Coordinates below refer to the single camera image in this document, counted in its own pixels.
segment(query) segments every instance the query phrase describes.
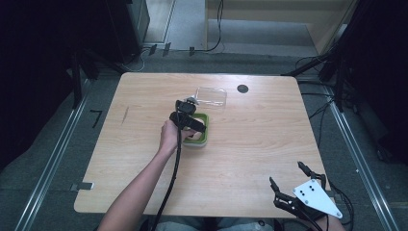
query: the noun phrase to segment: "clear plastic lid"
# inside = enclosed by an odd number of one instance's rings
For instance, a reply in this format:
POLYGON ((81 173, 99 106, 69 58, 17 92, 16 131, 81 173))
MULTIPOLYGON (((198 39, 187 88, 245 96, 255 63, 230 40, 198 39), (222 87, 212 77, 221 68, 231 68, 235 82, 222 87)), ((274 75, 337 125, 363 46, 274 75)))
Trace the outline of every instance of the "clear plastic lid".
POLYGON ((224 109, 227 100, 227 91, 213 88, 198 88, 195 93, 199 107, 210 109, 224 109))

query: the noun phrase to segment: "camera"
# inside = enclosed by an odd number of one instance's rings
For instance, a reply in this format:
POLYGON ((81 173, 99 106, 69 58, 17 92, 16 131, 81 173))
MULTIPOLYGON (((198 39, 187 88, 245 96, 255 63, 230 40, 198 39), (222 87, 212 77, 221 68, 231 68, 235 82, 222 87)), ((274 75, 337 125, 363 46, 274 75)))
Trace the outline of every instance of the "camera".
POLYGON ((176 112, 171 113, 170 119, 180 129, 190 127, 194 131, 204 133, 207 127, 192 117, 196 110, 195 103, 194 98, 188 98, 186 102, 177 100, 176 112))

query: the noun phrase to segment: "wooden table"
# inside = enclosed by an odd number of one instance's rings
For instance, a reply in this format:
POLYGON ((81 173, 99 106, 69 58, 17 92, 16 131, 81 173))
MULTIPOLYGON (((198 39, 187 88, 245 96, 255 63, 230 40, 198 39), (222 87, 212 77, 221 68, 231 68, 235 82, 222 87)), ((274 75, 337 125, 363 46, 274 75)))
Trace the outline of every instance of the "wooden table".
MULTIPOLYGON (((217 19, 219 0, 205 1, 206 49, 208 20, 217 19)), ((222 19, 305 23, 316 50, 322 54, 351 18, 356 4, 357 0, 226 0, 222 19)))
MULTIPOLYGON (((177 180, 164 215, 293 218, 273 205, 272 176, 281 192, 309 180, 302 161, 324 173, 293 77, 224 74, 125 73, 95 146, 75 210, 105 213, 157 151, 161 127, 177 99, 198 87, 227 91, 222 109, 197 108, 210 118, 205 147, 182 149, 177 180), (240 93, 238 85, 249 91, 240 93)), ((155 215, 174 167, 169 160, 145 210, 155 215)))

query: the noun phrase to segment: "person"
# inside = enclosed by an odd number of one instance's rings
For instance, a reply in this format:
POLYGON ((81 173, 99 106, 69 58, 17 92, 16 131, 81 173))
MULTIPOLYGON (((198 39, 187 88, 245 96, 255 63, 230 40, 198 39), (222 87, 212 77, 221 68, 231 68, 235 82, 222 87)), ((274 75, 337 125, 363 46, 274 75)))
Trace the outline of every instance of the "person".
MULTIPOLYGON (((147 164, 115 199, 102 218, 97 230, 135 230, 167 161, 177 148, 177 133, 177 126, 171 120, 167 120, 162 127, 161 140, 157 153, 150 163, 147 164)), ((195 134, 193 130, 182 131, 182 141, 193 134, 195 134)), ((320 225, 322 230, 326 230, 326 217, 318 220, 317 224, 320 225)), ((245 226, 242 226, 242 224, 236 226, 239 227, 239 230, 248 230, 245 229, 245 226)), ((263 224, 262 226, 268 228, 270 225, 263 224)), ((329 230, 344 230, 339 220, 332 216, 329 216, 329 226, 329 230)))

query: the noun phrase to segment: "green container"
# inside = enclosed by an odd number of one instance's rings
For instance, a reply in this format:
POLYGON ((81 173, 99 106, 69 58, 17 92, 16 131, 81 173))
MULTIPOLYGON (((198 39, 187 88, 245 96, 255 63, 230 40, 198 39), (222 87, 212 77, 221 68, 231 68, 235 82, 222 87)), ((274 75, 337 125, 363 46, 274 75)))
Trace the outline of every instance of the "green container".
POLYGON ((185 146, 196 146, 196 147, 203 147, 207 144, 207 137, 208 137, 208 124, 210 119, 206 114, 194 114, 192 115, 193 118, 200 118, 204 121, 204 125, 207 127, 205 132, 201 134, 201 137, 197 141, 185 139, 183 141, 183 145, 185 146))

